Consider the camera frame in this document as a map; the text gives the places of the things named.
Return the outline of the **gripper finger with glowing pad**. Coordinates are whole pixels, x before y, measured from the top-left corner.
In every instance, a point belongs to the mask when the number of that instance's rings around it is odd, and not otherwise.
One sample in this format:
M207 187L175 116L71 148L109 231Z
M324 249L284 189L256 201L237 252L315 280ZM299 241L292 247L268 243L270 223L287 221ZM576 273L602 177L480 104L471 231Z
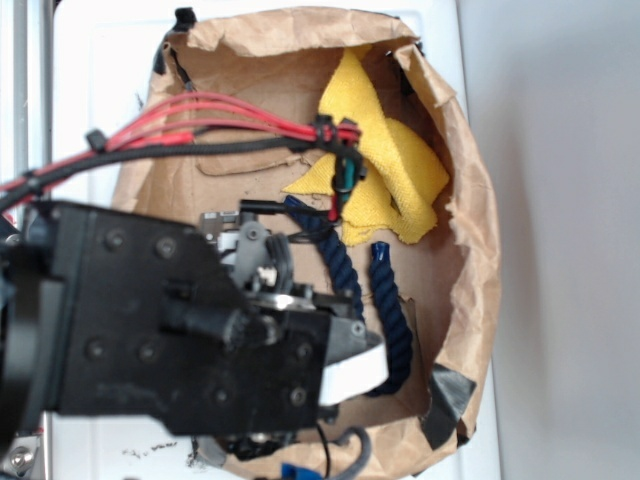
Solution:
M363 352L323 369L319 405L334 406L382 385L389 377L385 340L368 333Z

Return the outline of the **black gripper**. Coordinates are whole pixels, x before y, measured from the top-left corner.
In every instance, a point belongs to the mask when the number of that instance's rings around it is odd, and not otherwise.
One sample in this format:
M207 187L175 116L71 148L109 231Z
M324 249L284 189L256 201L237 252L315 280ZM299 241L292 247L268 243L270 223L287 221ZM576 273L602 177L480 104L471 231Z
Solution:
M68 202L38 202L50 327L43 408L148 415L176 435L280 434L331 417L328 369L366 352L341 296L239 288L195 229Z

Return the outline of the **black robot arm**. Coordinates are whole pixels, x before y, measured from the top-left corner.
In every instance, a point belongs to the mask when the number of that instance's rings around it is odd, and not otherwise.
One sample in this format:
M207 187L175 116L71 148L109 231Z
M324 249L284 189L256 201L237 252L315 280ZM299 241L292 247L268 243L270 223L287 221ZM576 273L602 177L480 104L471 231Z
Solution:
M176 436L288 437L382 384L386 345L346 295L292 278L258 223L221 252L158 218L37 202L1 246L1 439L69 417Z

